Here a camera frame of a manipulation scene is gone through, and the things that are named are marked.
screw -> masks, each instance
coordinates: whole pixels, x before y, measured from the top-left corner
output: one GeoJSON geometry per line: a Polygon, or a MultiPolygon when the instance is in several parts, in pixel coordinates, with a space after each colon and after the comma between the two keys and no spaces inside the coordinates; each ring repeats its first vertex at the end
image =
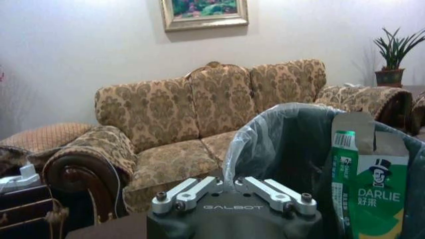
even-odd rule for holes
{"type": "Polygon", "coordinates": [[[177,211],[182,211],[186,206],[185,206],[184,202],[176,202],[174,207],[176,207],[177,211]]]}
{"type": "Polygon", "coordinates": [[[285,214],[285,215],[289,215],[290,212],[293,211],[293,209],[294,209],[293,203],[292,203],[292,202],[286,203],[286,204],[284,205],[284,214],[285,214]]]}
{"type": "Polygon", "coordinates": [[[310,203],[312,202],[312,194],[309,194],[309,193],[302,193],[301,194],[301,201],[304,202],[304,203],[310,203]]]}
{"type": "Polygon", "coordinates": [[[157,200],[161,202],[166,198],[166,192],[157,192],[157,200]]]}

clear plastic bag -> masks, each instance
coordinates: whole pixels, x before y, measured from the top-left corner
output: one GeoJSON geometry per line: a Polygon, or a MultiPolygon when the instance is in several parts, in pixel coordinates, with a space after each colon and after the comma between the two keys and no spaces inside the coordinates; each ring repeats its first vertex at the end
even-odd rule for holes
{"type": "MultiPolygon", "coordinates": [[[[342,111],[289,103],[268,109],[238,130],[222,167],[224,186],[234,190],[240,176],[273,178],[297,192],[313,194],[324,216],[326,238],[341,236],[330,193],[332,120],[342,111]]],[[[425,238],[425,144],[389,126],[377,131],[398,134],[409,150],[409,175],[402,238],[425,238]]]]}

green toothpaste box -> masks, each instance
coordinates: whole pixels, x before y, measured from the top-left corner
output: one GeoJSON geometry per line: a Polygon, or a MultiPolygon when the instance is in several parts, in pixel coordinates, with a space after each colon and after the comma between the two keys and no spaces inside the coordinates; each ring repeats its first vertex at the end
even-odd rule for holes
{"type": "Polygon", "coordinates": [[[373,119],[361,112],[337,115],[332,132],[332,197],[343,234],[398,238],[409,161],[403,141],[374,132],[373,119]]]}

picture frame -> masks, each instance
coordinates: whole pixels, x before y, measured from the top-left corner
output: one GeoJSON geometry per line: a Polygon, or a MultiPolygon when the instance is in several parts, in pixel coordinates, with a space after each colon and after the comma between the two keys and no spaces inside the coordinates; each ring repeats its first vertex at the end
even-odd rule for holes
{"type": "Polygon", "coordinates": [[[248,25],[246,0],[160,0],[164,30],[248,25]]]}

sofa backrest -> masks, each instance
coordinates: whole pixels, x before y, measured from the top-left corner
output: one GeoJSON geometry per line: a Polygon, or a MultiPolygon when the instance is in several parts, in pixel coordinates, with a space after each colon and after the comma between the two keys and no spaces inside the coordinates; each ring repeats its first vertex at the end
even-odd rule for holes
{"type": "Polygon", "coordinates": [[[188,74],[200,136],[237,130],[256,116],[249,71],[210,62],[188,74]]]}
{"type": "Polygon", "coordinates": [[[200,136],[192,89],[182,77],[104,87],[94,102],[98,123],[126,134],[136,153],[200,136]]]}
{"type": "Polygon", "coordinates": [[[257,112],[276,104],[310,103],[326,84],[325,65],[320,60],[298,60],[260,65],[250,70],[257,112]]]}

